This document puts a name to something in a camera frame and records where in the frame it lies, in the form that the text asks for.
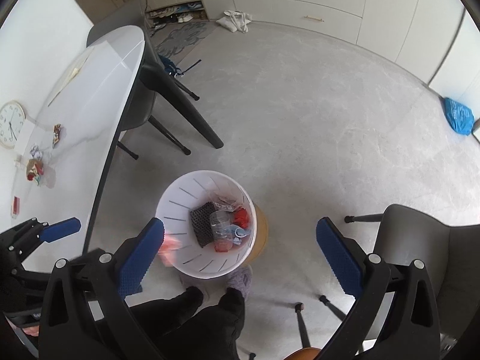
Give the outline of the printed white paper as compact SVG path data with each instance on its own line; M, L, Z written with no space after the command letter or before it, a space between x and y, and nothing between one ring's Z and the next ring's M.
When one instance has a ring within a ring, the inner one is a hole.
M38 160L38 161L42 160L43 152L38 147L38 145L33 145L31 147L29 153L30 153L30 156L32 157L32 159L35 159L35 160Z

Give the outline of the brown white snack carton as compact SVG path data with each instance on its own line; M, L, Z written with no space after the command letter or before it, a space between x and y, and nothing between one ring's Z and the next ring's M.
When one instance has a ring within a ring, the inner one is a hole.
M62 125L56 124L53 127L53 136L52 136L52 147L55 148L61 139Z

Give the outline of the white trash bin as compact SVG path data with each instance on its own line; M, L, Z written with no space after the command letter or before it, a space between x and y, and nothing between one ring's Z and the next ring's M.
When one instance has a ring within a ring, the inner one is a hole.
M172 264L185 275L215 279L256 256L256 207L247 191L222 173L180 176L163 192L156 217L179 240Z

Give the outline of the red small box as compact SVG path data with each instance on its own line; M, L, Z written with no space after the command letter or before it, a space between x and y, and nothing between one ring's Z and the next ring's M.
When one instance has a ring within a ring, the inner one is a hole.
M10 216L15 219L20 212L20 199L18 197L13 197L11 203Z

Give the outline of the grey dining chair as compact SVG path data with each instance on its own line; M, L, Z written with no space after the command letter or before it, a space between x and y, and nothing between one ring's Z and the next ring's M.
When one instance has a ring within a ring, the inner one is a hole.
M463 352L478 346L479 226L398 204L344 220L379 228L363 251L363 293L319 359L440 359L442 336Z

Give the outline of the white paper card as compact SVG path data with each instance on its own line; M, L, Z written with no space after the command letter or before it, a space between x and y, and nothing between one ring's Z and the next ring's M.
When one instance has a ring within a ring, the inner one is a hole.
M14 148L17 162L20 162L25 155L29 154L31 148L30 138L32 133L34 132L35 127L36 122L34 119L27 117L24 120L23 127L19 132L19 137Z

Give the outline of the open paper booklet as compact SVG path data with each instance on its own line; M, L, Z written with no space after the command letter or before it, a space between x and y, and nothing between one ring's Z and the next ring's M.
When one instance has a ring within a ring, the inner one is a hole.
M58 79L49 97L47 98L46 105L48 107L59 96L62 90L79 74L90 54L91 51L86 49L67 67L65 72Z

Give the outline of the blue plastic bag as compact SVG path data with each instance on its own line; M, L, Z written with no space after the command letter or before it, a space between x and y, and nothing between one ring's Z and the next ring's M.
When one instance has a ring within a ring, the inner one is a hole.
M450 97L445 97L444 109L446 119L456 133L465 136L472 133L475 119L470 108Z

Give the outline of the white tote bag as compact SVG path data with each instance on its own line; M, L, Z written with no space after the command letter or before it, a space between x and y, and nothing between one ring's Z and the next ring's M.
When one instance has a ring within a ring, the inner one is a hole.
M223 16L216 23L231 33L248 33L248 24L252 22L252 16L237 10L225 10Z

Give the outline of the white wall clock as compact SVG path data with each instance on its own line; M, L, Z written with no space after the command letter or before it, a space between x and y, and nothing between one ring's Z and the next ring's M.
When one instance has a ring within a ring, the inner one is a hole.
M26 114L19 102L10 101L1 106L0 135L2 147L7 150L15 148L25 120Z

